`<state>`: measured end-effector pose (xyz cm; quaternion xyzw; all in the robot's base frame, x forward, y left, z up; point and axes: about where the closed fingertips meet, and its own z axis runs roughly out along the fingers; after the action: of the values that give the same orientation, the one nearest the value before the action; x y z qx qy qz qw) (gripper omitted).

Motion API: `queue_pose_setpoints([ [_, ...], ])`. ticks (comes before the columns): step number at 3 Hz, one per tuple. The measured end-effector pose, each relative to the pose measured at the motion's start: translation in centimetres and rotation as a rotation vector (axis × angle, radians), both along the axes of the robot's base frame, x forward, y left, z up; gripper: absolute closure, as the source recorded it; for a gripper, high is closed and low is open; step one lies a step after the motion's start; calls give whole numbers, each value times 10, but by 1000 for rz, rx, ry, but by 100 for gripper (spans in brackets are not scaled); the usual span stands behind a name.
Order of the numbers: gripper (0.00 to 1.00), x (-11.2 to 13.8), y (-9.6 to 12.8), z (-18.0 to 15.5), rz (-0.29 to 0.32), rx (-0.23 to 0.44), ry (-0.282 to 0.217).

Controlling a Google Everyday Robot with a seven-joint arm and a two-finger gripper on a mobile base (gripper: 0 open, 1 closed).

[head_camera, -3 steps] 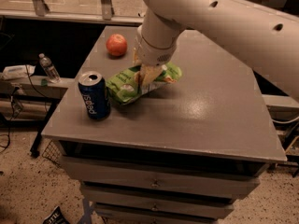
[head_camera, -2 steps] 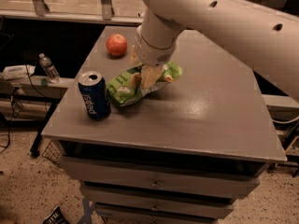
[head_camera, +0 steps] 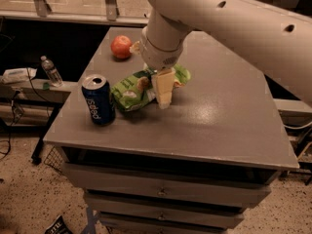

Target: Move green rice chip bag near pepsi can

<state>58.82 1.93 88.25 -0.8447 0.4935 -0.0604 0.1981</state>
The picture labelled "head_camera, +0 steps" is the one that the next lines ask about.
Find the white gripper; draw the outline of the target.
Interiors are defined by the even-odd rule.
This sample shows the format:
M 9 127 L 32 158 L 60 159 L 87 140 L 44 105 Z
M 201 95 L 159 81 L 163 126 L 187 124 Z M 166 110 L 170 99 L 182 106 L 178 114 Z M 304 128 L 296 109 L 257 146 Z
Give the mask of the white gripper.
M 183 51 L 183 41 L 184 36 L 179 33 L 170 30 L 168 33 L 160 31 L 159 34 L 146 26 L 141 31 L 140 39 L 130 47 L 130 53 L 140 55 L 148 67 L 161 70 L 152 76 L 152 86 L 161 109 L 168 108 L 172 102 L 175 71 L 171 67 Z

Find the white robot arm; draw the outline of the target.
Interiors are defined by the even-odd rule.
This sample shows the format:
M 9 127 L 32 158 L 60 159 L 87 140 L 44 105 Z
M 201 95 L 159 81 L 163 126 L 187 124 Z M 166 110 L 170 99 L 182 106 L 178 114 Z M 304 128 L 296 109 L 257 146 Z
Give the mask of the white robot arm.
M 256 0 L 148 0 L 147 26 L 133 51 L 156 70 L 173 67 L 193 30 L 312 104 L 312 19 Z

